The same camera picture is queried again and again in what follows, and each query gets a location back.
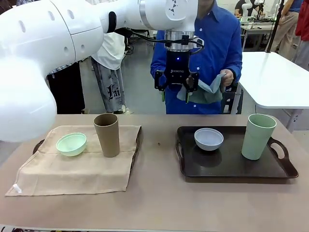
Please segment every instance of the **green cup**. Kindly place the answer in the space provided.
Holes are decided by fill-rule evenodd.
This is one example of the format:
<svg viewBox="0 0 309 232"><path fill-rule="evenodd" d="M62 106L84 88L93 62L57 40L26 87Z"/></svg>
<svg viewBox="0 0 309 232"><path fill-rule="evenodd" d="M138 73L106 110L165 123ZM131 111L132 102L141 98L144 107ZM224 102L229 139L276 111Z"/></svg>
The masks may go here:
<svg viewBox="0 0 309 232"><path fill-rule="evenodd" d="M249 160L258 160L276 125L276 120L270 116L261 114L250 115L242 145L242 155Z"/></svg>

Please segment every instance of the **brown table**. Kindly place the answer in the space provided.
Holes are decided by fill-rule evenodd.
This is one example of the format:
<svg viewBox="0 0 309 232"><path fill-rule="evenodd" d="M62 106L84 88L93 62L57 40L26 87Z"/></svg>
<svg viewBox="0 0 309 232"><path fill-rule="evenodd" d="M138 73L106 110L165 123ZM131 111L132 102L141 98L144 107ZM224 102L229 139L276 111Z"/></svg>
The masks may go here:
<svg viewBox="0 0 309 232"><path fill-rule="evenodd" d="M58 116L59 125L92 125L95 115ZM119 116L142 125L126 192L5 197L40 139L23 143L0 169L0 224L77 230L309 231L309 157L278 122L273 134L299 178L287 184L187 183L175 152L179 126L244 126L246 116Z"/></svg>

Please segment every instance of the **mint green bowl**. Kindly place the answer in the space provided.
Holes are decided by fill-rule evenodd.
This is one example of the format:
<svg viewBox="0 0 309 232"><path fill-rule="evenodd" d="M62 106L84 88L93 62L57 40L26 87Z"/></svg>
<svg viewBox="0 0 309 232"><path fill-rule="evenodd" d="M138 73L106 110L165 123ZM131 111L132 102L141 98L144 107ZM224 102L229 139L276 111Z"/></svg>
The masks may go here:
<svg viewBox="0 0 309 232"><path fill-rule="evenodd" d="M56 148L64 156L77 156L87 145L87 137L82 133L72 133L58 140Z"/></svg>

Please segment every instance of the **gray sweatpants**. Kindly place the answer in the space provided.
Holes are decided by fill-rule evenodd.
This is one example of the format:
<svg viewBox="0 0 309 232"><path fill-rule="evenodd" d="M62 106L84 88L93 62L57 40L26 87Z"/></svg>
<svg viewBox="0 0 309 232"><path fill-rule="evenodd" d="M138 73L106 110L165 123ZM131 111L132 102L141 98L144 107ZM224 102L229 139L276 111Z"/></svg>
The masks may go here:
<svg viewBox="0 0 309 232"><path fill-rule="evenodd" d="M93 58L91 61L106 111L113 113L121 110L122 105L126 104L121 69L110 70Z"/></svg>
<svg viewBox="0 0 309 232"><path fill-rule="evenodd" d="M309 41L300 41L292 62L309 71Z"/></svg>
<svg viewBox="0 0 309 232"><path fill-rule="evenodd" d="M288 57L297 26L298 15L299 13L297 12L288 12L284 16L281 25L278 26L278 30L270 51L276 51L277 46L281 42L279 54L284 58Z"/></svg>

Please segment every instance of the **plaid shirt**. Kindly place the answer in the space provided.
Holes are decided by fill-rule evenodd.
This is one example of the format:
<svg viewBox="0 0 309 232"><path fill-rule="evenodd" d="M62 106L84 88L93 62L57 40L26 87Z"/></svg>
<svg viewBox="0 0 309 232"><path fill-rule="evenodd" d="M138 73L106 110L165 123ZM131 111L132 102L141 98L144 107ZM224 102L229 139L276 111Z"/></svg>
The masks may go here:
<svg viewBox="0 0 309 232"><path fill-rule="evenodd" d="M23 4L27 4L27 3L30 3L30 2L33 2L33 1L36 1L36 0L17 0L16 2L16 6L20 6L20 5L23 5ZM66 65L63 65L63 66L60 66L54 70L52 70L49 74L54 74L58 71L61 71L69 66L71 66L72 64L66 64Z"/></svg>

